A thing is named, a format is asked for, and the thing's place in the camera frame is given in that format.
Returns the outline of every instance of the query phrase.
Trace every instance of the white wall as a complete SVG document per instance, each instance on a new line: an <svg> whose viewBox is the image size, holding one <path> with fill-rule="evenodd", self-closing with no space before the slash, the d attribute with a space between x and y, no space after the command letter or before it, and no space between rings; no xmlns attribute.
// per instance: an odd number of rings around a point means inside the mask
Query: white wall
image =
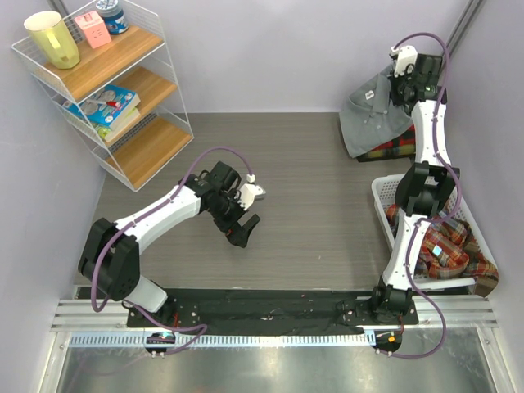
<svg viewBox="0 0 524 393"><path fill-rule="evenodd" d="M524 389L524 3L487 1L452 59L447 146L468 205L492 250L500 284L490 297Z"/></svg>
<svg viewBox="0 0 524 393"><path fill-rule="evenodd" d="M190 112L339 111L416 31L467 0L133 0L163 22ZM70 11L85 0L64 0Z"/></svg>
<svg viewBox="0 0 524 393"><path fill-rule="evenodd" d="M93 217L103 172L10 46L48 8L0 3L0 391L33 391L60 297Z"/></svg>

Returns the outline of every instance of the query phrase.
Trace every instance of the white shelf unit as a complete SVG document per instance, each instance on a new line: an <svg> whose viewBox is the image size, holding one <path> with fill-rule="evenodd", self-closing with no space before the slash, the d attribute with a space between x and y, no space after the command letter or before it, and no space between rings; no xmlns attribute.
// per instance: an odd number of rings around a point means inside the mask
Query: white shelf unit
<svg viewBox="0 0 524 393"><path fill-rule="evenodd" d="M159 16L133 2L121 0L131 27L119 36L111 36L111 43L93 50L84 42L75 17L94 11L95 3L96 0L64 18L80 51L80 63L71 71L57 70L49 65L30 37L14 43L12 49L100 166L133 191L138 191L193 140L192 127ZM138 45L130 45L132 40ZM139 49L127 50L129 47ZM112 54L118 55L115 63L107 61ZM81 68L89 61L92 61L91 69L93 64L110 66L99 74L93 72L92 78L83 83L89 70L86 73ZM137 91L141 103L138 104L139 118L114 140L106 142L84 113L83 118L76 117L62 104L67 100L79 105L109 83L123 84Z"/></svg>

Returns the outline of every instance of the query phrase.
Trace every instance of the gray shirt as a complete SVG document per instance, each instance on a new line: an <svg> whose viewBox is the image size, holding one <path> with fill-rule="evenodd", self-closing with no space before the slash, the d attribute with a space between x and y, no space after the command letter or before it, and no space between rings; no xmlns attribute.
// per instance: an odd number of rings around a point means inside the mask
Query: gray shirt
<svg viewBox="0 0 524 393"><path fill-rule="evenodd" d="M403 134L413 123L404 109L390 100L392 65L348 97L339 113L342 137L355 158Z"/></svg>

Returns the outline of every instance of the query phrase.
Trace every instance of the robotic arm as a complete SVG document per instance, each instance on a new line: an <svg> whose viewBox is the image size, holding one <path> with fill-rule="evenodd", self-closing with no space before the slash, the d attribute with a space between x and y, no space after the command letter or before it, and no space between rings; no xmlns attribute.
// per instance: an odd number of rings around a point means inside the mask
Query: robotic arm
<svg viewBox="0 0 524 393"><path fill-rule="evenodd" d="M253 178L248 175L248 182ZM92 281L97 258L105 244L129 222L137 222L124 232L105 256L98 274L97 289L112 300L127 300L139 305L160 322L168 323L173 315L173 301L164 289L140 274L140 255L172 227L203 211L210 212L216 226L231 244L246 247L260 217L252 215L244 225L240 225L238 220L255 201L265 197L265 190L254 183L245 183L239 188L240 183L238 172L219 161L210 172L190 175L173 200L169 197L181 187L179 185L134 215L114 223L99 219L91 227L79 271ZM146 218L138 219L147 213Z"/></svg>
<svg viewBox="0 0 524 393"><path fill-rule="evenodd" d="M446 95L434 116L442 56L417 53L414 47L391 49L395 67L389 75L391 100L411 115L415 128L415 162L400 181L395 194L399 209L399 226L395 245L381 280L373 292L373 308L387 317L406 315L411 307L412 285L406 272L406 255L416 225L409 255L409 276L414 277L422 240L430 225L427 218L435 217L445 206L454 190L454 180L440 158L450 166L445 149L444 114ZM453 168L459 176L459 169Z"/></svg>

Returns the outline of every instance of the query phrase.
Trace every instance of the gray floor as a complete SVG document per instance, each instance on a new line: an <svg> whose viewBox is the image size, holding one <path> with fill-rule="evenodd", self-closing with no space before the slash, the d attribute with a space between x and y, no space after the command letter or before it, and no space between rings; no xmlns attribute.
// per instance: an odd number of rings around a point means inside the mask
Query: gray floor
<svg viewBox="0 0 524 393"><path fill-rule="evenodd" d="M346 154L336 114L193 115L195 140L141 191L106 177L95 219L115 220L166 194L206 148L227 145L249 159L267 198L243 250L208 214L180 224L142 256L142 273L165 287L369 289L389 251L373 209L371 182L403 173L409 160L360 164ZM239 159L212 153L198 167ZM77 283L85 283L78 278Z"/></svg>

